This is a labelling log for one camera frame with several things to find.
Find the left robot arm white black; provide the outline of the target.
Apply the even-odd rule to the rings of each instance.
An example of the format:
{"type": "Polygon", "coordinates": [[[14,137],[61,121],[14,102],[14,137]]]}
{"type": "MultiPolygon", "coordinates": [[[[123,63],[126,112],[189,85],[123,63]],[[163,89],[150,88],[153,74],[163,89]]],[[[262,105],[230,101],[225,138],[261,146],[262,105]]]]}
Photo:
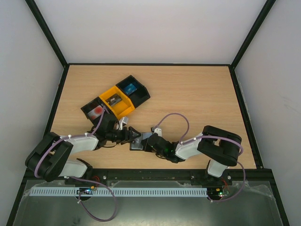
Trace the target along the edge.
{"type": "Polygon", "coordinates": [[[72,154],[98,150],[108,141],[117,145],[132,143],[141,133],[133,127],[126,127],[123,120],[112,114],[102,114],[93,120],[92,129],[80,135],[60,136],[47,133],[25,160],[25,166],[34,176],[51,182],[58,177],[82,177],[88,163],[71,160],[72,154]]]}

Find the black leather card holder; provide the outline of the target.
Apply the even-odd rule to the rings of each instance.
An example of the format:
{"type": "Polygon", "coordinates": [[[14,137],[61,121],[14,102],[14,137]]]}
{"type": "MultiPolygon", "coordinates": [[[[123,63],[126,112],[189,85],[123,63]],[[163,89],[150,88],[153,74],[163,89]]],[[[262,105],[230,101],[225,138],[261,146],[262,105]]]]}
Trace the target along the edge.
{"type": "Polygon", "coordinates": [[[132,143],[130,143],[129,150],[130,151],[153,152],[152,147],[147,144],[147,140],[152,134],[153,134],[152,132],[142,133],[132,143]]]}

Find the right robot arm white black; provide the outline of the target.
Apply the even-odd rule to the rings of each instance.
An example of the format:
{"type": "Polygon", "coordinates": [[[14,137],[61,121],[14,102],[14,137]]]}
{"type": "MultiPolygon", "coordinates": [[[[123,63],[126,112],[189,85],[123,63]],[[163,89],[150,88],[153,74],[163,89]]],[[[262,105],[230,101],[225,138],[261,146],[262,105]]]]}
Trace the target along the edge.
{"type": "Polygon", "coordinates": [[[228,167],[237,165],[238,157],[243,153],[241,142],[239,135],[207,125],[200,134],[185,141],[169,142],[153,133],[142,140],[142,146],[146,152],[153,152],[172,163],[204,154],[210,158],[205,179],[214,185],[228,167]]]}

